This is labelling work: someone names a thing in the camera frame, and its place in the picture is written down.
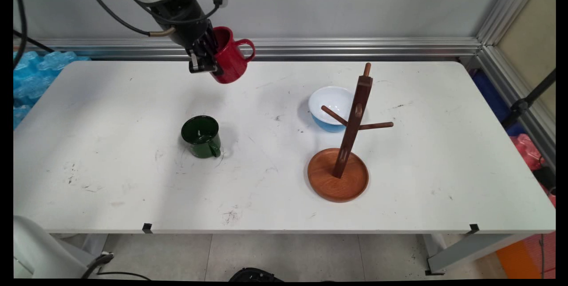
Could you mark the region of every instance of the table leg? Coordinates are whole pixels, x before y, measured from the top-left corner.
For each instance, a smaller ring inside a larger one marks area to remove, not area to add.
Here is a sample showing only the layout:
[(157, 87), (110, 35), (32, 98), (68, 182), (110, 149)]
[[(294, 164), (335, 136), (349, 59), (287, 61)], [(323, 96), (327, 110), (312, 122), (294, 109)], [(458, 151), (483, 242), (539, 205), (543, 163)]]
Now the table leg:
[(472, 262), (478, 258), (489, 255), (503, 247), (516, 243), (529, 237), (525, 234), (471, 234), (461, 241), (446, 248), (440, 243), (440, 234), (424, 236), (428, 250), (428, 266), (430, 271), (426, 274), (444, 274), (454, 266), (465, 262)]
[(103, 252), (107, 237), (108, 234), (87, 234), (87, 238), (85, 238), (81, 249), (98, 257)]
[(91, 262), (101, 255), (103, 247), (105, 247), (106, 239), (108, 234), (87, 234), (83, 246), (81, 248), (75, 247), (61, 239), (57, 239), (59, 244), (75, 257), (79, 262), (85, 264), (85, 266), (91, 264)]

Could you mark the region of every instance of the green mug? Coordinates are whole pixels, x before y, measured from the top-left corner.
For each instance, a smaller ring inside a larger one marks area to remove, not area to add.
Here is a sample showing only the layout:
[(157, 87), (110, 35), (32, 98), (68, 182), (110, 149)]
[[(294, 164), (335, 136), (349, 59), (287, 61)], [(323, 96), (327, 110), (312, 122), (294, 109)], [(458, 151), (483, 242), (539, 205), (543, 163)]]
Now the green mug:
[(181, 137), (189, 144), (189, 151), (201, 159), (221, 155), (219, 124), (211, 116), (196, 116), (185, 122)]

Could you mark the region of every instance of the bowl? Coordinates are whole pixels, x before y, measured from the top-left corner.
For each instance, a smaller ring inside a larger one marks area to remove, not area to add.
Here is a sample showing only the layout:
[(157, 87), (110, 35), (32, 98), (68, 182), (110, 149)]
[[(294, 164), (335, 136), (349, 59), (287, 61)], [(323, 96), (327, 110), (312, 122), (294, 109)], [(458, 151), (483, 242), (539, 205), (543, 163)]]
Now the bowl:
[(314, 118), (319, 127), (328, 132), (341, 132), (345, 130), (345, 126), (322, 111), (321, 106), (327, 106), (330, 110), (348, 120), (352, 104), (353, 93), (346, 88), (338, 86), (322, 87), (313, 92), (308, 100), (312, 118)]

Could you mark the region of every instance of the mug handle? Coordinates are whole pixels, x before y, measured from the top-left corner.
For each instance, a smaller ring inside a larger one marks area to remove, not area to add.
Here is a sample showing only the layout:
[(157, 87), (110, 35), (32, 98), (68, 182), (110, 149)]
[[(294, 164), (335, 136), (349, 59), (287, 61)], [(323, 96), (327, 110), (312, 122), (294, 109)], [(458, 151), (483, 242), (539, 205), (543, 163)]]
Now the mug handle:
[(246, 44), (246, 45), (249, 45), (250, 47), (252, 47), (252, 55), (247, 57), (245, 59), (245, 62), (249, 63), (250, 61), (252, 61), (252, 59), (254, 59), (254, 56), (256, 55), (256, 49), (254, 49), (254, 44), (250, 40), (241, 39), (241, 40), (236, 41), (235, 43), (237, 44), (237, 46)]
[(207, 144), (209, 145), (209, 149), (211, 150), (213, 156), (219, 157), (221, 155), (221, 149), (215, 143), (208, 142)]

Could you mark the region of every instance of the wall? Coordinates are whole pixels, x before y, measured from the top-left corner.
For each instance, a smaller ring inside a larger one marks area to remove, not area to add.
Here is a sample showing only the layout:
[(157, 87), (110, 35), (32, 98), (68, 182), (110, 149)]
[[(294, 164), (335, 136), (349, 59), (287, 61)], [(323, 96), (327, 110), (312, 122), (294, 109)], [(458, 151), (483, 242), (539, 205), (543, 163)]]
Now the wall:
[[(103, 0), (128, 23), (158, 25), (132, 0)], [(198, 0), (204, 11), (211, 0)], [(229, 0), (211, 17), (239, 37), (473, 37), (496, 0)], [(24, 0), (35, 39), (143, 38), (95, 0)], [(14, 2), (14, 28), (20, 17)]]
[[(556, 0), (528, 0), (498, 47), (535, 88), (556, 67)], [(556, 83), (540, 99), (556, 117)]]

